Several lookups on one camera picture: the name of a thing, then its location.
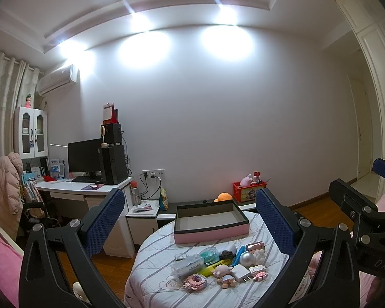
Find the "pink block toy car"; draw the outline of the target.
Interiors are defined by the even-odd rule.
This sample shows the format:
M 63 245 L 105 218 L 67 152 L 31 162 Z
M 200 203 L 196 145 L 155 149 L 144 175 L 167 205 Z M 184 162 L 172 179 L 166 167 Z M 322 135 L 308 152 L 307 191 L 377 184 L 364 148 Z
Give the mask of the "pink block toy car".
M 268 278 L 268 271 L 265 266 L 252 266 L 249 268 L 249 271 L 252 279 L 256 282 L 262 282 Z

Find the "rose gold cylinder jar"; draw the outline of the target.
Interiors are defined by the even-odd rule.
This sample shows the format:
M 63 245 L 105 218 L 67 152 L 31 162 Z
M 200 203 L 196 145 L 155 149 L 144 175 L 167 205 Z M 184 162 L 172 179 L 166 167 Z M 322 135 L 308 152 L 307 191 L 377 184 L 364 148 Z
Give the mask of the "rose gold cylinder jar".
M 253 253 L 254 251 L 257 251 L 257 250 L 264 250 L 265 244 L 263 241 L 251 243 L 251 244 L 246 245 L 246 249 L 248 252 Z

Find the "white power adapter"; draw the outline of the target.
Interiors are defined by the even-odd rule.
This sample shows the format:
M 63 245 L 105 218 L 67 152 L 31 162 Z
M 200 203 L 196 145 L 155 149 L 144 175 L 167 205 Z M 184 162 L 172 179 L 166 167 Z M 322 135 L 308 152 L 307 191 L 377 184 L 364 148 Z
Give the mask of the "white power adapter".
M 238 283 L 247 282 L 252 279 L 252 273 L 241 264 L 234 266 L 231 274 Z

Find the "blue highlighter marker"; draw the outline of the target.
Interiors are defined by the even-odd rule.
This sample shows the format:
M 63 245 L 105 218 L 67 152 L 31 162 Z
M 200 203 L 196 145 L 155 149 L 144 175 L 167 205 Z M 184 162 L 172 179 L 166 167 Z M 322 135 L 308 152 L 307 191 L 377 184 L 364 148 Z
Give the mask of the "blue highlighter marker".
M 238 252 L 236 253 L 236 256 L 234 257 L 231 267 L 234 267 L 238 264 L 240 264 L 240 256 L 247 251 L 247 247 L 245 245 L 242 245 Z

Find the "pink pig doll figurine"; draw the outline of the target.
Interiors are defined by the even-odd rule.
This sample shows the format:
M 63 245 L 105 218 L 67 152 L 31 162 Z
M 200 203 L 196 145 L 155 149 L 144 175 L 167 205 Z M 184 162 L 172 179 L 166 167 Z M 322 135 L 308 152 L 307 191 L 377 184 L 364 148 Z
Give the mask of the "pink pig doll figurine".
M 213 271 L 213 276 L 222 289 L 234 288 L 237 284 L 232 276 L 232 268 L 226 265 L 219 265 Z

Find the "teal capsule ball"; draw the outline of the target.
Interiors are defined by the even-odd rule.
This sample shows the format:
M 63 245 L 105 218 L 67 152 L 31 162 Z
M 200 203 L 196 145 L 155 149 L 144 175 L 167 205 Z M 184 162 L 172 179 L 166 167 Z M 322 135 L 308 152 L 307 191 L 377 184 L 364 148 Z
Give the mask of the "teal capsule ball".
M 210 266 L 216 262 L 220 261 L 220 254 L 216 247 L 207 247 L 203 249 L 199 256 L 203 259 L 205 266 Z

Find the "yellow highlighter marker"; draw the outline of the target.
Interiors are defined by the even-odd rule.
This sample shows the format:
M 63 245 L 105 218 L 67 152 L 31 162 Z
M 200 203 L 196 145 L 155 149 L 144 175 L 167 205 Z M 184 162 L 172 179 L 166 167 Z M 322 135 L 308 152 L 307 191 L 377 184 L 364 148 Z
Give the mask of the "yellow highlighter marker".
M 231 259 L 223 259 L 220 260 L 219 262 L 216 262 L 214 264 L 211 264 L 209 266 L 206 266 L 203 268 L 201 271 L 199 271 L 199 274 L 205 276 L 205 277 L 210 277 L 212 276 L 213 272 L 218 266 L 225 265 L 229 266 L 231 264 L 232 260 Z

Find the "pink building block donut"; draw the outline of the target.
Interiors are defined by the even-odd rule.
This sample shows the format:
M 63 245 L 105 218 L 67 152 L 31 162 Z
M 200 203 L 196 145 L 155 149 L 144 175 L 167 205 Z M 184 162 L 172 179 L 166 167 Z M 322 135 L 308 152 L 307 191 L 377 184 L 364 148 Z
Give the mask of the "pink building block donut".
M 207 278 L 201 274 L 189 275 L 183 281 L 183 288 L 189 291 L 201 291 L 207 286 Z

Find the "clear plastic swab box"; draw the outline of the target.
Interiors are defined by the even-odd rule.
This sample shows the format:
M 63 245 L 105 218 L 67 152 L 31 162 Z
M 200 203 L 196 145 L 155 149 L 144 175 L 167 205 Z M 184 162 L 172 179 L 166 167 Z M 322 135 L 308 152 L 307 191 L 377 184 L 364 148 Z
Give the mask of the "clear plastic swab box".
M 187 256 L 185 259 L 175 261 L 172 265 L 172 276 L 178 281 L 198 273 L 204 268 L 204 259 L 199 254 Z

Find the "white bunny figurine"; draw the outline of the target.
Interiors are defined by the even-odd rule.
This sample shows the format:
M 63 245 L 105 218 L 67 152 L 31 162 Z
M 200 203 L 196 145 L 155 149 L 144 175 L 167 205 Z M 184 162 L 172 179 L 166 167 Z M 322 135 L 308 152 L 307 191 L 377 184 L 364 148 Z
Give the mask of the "white bunny figurine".
M 264 265 L 266 263 L 266 252 L 264 249 L 256 249 L 253 251 L 253 264 L 255 266 Z

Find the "pink bed quilt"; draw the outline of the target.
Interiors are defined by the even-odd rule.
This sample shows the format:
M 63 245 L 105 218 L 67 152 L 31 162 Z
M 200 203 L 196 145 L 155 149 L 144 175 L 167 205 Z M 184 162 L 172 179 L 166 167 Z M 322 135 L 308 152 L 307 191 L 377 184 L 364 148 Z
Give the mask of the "pink bed quilt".
M 22 255 L 0 237 L 0 307 L 19 307 Z

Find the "pink down jacket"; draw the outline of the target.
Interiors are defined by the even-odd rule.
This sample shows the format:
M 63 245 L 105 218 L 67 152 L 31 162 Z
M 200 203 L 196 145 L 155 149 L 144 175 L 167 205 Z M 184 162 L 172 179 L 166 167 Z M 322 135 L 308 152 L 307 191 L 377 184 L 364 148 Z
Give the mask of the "pink down jacket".
M 20 155 L 11 152 L 0 157 L 0 227 L 15 240 L 23 210 L 21 200 Z

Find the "black small clip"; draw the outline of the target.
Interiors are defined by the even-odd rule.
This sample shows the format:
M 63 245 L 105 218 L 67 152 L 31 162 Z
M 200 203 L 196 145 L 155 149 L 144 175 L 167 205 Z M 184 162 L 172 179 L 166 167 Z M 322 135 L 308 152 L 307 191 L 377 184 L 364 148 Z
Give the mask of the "black small clip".
M 220 260 L 224 260 L 224 259 L 233 260 L 235 258 L 235 256 L 236 256 L 236 253 L 232 252 L 232 251 L 229 251 L 229 250 L 224 250 L 219 255 Z

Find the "pink plush toy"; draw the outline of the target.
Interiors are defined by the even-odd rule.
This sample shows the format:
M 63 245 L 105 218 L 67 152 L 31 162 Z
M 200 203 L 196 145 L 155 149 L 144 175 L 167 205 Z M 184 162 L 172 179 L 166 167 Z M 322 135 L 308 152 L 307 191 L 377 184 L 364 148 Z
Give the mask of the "pink plush toy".
M 242 188 L 246 188 L 246 187 L 250 186 L 251 183 L 252 183 L 252 175 L 249 174 L 246 177 L 242 178 L 242 180 L 240 181 L 240 186 Z

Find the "red storage crate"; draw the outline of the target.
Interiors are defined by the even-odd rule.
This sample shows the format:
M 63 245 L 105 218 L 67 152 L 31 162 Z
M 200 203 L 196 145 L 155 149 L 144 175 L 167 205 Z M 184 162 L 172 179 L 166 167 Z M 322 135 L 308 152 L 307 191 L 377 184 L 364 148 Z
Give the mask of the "red storage crate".
M 236 202 L 247 202 L 255 200 L 258 190 L 264 189 L 267 187 L 267 183 L 261 181 L 260 184 L 252 184 L 247 187 L 242 187 L 239 182 L 234 182 L 233 187 L 233 198 Z

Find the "pink and black tray box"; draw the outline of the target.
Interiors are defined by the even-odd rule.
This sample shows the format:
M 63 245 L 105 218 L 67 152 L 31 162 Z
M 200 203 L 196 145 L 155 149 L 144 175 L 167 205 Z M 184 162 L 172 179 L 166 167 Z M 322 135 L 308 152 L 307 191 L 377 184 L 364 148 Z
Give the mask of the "pink and black tray box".
M 199 243 L 249 234 L 249 219 L 233 200 L 177 207 L 176 244 Z

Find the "orange octopus plush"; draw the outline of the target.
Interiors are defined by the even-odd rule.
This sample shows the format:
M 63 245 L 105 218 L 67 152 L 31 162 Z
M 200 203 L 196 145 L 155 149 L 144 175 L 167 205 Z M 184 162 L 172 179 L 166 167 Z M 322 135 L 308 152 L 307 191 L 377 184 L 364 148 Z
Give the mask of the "orange octopus plush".
M 218 197 L 216 197 L 216 199 L 214 199 L 214 202 L 223 202 L 223 201 L 228 201 L 228 200 L 232 200 L 233 199 L 233 196 L 230 195 L 229 193 L 227 192 L 221 192 Z

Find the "low white tv cabinet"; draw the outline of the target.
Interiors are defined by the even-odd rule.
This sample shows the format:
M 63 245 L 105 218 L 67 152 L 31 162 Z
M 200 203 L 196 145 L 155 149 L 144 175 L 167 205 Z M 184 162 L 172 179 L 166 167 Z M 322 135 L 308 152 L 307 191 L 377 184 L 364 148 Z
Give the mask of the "low white tv cabinet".
M 195 204 L 201 203 L 205 204 L 210 202 L 202 201 Z M 135 245 L 142 245 L 149 236 L 167 223 L 174 223 L 175 226 L 177 207 L 191 205 L 192 203 L 172 204 L 167 211 L 161 211 L 159 209 L 158 201 L 156 200 L 151 201 L 150 204 L 152 205 L 152 209 L 149 211 L 136 211 L 135 208 L 132 208 L 126 214 L 126 220 L 129 224 L 131 236 Z

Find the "red cap water bottle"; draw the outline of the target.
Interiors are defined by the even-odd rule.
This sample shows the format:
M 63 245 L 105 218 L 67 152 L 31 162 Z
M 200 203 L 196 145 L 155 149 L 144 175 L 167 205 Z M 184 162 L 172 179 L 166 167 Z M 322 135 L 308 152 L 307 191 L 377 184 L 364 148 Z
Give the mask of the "red cap water bottle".
M 131 182 L 131 192 L 133 196 L 133 204 L 134 205 L 140 205 L 140 194 L 139 194 L 139 189 L 138 189 L 138 183 L 136 181 Z

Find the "black computer monitor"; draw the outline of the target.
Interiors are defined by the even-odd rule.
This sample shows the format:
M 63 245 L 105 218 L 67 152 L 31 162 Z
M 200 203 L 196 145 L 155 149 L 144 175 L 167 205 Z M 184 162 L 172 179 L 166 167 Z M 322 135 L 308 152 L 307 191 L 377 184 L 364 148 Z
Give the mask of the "black computer monitor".
M 95 177 L 101 171 L 100 148 L 100 138 L 70 142 L 67 145 L 69 171 L 71 173 L 83 172 L 90 177 Z

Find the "black computer tower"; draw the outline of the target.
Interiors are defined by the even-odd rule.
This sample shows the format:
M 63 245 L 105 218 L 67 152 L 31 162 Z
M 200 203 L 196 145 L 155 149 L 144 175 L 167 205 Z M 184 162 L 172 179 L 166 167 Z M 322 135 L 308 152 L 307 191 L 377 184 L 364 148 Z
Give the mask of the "black computer tower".
M 105 185 L 117 185 L 128 178 L 123 145 L 101 147 L 99 159 Z

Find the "snack bag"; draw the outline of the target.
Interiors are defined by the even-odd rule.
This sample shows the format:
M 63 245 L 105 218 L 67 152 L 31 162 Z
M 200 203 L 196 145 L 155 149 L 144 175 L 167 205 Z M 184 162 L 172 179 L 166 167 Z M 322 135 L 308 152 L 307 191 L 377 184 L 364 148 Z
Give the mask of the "snack bag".
M 160 188 L 159 205 L 161 211 L 167 211 L 169 208 L 167 191 L 163 187 Z

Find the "black speaker box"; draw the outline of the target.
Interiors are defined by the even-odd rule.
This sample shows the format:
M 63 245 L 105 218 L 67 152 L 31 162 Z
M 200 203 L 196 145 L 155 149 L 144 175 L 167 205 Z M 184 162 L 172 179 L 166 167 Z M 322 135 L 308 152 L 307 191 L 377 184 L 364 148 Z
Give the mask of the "black speaker box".
M 107 145 L 121 145 L 122 132 L 121 125 L 118 123 L 109 123 L 101 125 L 101 138 Z

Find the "small pink doll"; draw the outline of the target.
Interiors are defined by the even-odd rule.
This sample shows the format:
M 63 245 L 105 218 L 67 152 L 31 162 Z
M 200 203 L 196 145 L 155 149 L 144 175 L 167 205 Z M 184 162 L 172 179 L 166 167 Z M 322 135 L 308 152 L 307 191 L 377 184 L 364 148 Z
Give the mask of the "small pink doll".
M 31 109 L 32 108 L 32 95 L 28 94 L 25 98 L 25 107 Z

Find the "red desk calendar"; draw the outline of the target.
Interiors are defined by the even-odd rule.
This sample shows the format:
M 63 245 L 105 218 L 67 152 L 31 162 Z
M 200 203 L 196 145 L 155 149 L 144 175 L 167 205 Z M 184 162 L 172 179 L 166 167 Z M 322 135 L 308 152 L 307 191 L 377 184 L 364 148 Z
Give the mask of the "red desk calendar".
M 113 103 L 107 103 L 103 106 L 103 124 L 117 124 L 118 110 L 114 108 Z

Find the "beige curtain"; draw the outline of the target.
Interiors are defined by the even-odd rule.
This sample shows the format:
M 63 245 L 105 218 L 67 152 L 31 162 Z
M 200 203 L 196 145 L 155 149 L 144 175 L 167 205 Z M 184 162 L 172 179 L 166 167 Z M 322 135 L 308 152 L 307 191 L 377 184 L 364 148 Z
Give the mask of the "beige curtain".
M 0 52 L 0 157 L 14 151 L 14 111 L 35 95 L 40 70 Z

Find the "white air conditioner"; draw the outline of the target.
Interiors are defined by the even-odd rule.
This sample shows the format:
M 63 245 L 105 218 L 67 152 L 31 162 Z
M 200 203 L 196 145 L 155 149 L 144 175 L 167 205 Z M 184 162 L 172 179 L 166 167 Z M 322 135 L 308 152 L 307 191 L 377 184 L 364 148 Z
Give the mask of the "white air conditioner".
M 78 77 L 78 69 L 75 65 L 66 65 L 54 70 L 41 78 L 37 85 L 37 92 L 44 97 L 67 85 L 75 85 Z

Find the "white wall cabinet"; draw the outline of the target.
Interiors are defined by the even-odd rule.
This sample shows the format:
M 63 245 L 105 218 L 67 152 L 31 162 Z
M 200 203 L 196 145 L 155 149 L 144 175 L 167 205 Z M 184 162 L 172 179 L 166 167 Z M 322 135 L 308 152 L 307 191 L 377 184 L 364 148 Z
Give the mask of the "white wall cabinet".
M 49 155 L 47 112 L 18 107 L 14 112 L 14 150 L 22 159 Z

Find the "wall power strip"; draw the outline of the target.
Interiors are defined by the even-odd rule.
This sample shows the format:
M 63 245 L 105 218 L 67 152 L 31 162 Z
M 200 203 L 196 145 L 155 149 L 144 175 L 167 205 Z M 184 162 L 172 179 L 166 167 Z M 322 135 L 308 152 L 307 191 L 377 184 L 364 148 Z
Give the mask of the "wall power strip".
M 143 175 L 154 179 L 154 178 L 160 178 L 162 179 L 163 175 L 165 174 L 164 169 L 152 169 L 152 170 L 142 170 Z

